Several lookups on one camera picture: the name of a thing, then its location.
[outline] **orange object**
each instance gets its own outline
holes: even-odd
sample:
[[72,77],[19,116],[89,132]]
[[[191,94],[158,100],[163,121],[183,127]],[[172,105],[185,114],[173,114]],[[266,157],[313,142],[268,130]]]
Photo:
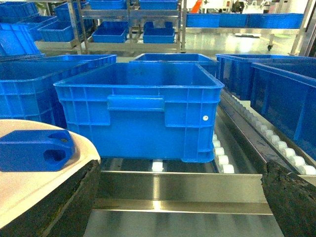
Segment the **orange object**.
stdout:
[[196,4],[194,5],[190,13],[198,13],[198,10],[201,7],[201,5],[202,5],[202,0],[197,0]]

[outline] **blue plastic crate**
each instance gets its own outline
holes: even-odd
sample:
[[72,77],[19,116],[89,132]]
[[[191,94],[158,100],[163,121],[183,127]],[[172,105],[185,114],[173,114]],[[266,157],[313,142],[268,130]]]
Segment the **blue plastic crate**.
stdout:
[[0,16],[2,17],[27,17],[38,13],[34,2],[0,3]]
[[215,76],[219,62],[202,54],[194,53],[144,53],[131,62],[168,62],[168,63],[197,63]]
[[29,28],[30,35],[32,36],[34,41],[41,40],[43,36],[39,32],[39,28],[42,28],[43,25],[41,23],[23,23]]
[[217,79],[240,100],[250,100],[253,85],[251,63],[286,63],[306,57],[263,54],[216,54],[219,61]]
[[263,14],[248,14],[247,27],[260,28]]
[[139,0],[142,10],[176,10],[178,0]]
[[173,28],[146,28],[143,34],[144,43],[174,43]]
[[56,21],[38,29],[46,42],[70,42],[74,39],[74,30],[70,22]]
[[56,16],[34,16],[24,19],[20,23],[41,23],[43,26],[45,26],[55,21],[57,21]]
[[253,64],[251,107],[316,160],[316,63]]
[[263,14],[260,28],[298,29],[301,27],[303,17],[303,14],[297,13]]
[[27,55],[18,55],[18,56],[0,56],[0,62],[5,62],[5,61],[16,61],[16,60],[24,60],[24,59],[37,59],[44,57],[45,54],[27,54]]
[[87,63],[89,68],[97,68],[104,65],[109,65],[116,63],[117,56],[110,54],[102,54],[102,55],[61,55],[61,56],[53,56],[53,57],[40,57],[40,58],[32,58],[30,60],[39,60],[39,61],[54,61],[54,62],[63,62],[63,61],[72,61],[78,63]]
[[96,43],[124,43],[127,40],[127,29],[99,27],[92,37]]
[[0,24],[0,56],[39,54],[27,26]]
[[41,32],[39,32],[38,29],[55,21],[57,21],[56,16],[35,16],[25,19],[19,22],[19,24],[27,25],[34,41],[37,41],[43,38]]
[[220,14],[187,14],[187,27],[218,28]]
[[[88,6],[89,3],[82,1],[80,4],[81,4],[81,8],[85,8],[86,6]],[[79,19],[80,16],[79,16],[77,2],[74,2],[74,9],[76,12],[76,18]],[[69,15],[67,3],[61,4],[57,7],[55,7],[54,10],[55,10],[55,14],[56,14],[59,21],[70,21],[70,15]]]
[[0,16],[0,23],[16,24],[16,23],[19,23],[20,21],[31,19],[35,16],[38,16],[38,15],[27,16],[27,17],[3,17],[3,16]]
[[0,63],[0,119],[29,119],[65,127],[53,84],[89,70],[78,62]]
[[128,22],[126,21],[104,21],[99,28],[112,28],[112,29],[127,29]]
[[223,85],[200,65],[116,63],[54,84],[67,126],[100,156],[213,160]]
[[245,27],[247,14],[220,14],[219,27]]
[[127,9],[126,0],[107,0],[99,1],[92,0],[89,1],[91,9],[103,10],[103,9]]

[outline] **stainless steel panel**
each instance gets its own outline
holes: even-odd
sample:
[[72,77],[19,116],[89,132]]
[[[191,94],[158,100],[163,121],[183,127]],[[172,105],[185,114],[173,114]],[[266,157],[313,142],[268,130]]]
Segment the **stainless steel panel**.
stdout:
[[284,34],[296,35],[298,29],[255,29],[255,28],[186,28],[186,33],[218,33],[218,34]]

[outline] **crate handle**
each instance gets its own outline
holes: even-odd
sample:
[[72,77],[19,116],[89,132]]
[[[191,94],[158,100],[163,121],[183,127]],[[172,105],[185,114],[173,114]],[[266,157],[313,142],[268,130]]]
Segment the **crate handle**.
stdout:
[[164,98],[154,95],[109,95],[108,110],[164,112]]

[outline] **white curved surface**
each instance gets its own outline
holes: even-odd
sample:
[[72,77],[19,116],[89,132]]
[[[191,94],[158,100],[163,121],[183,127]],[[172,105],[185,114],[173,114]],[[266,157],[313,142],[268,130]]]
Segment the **white curved surface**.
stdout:
[[[49,124],[0,119],[0,137],[14,130],[61,129]],[[91,160],[100,156],[85,137],[70,132],[76,146],[75,155],[56,172],[0,172],[0,228],[30,209]]]

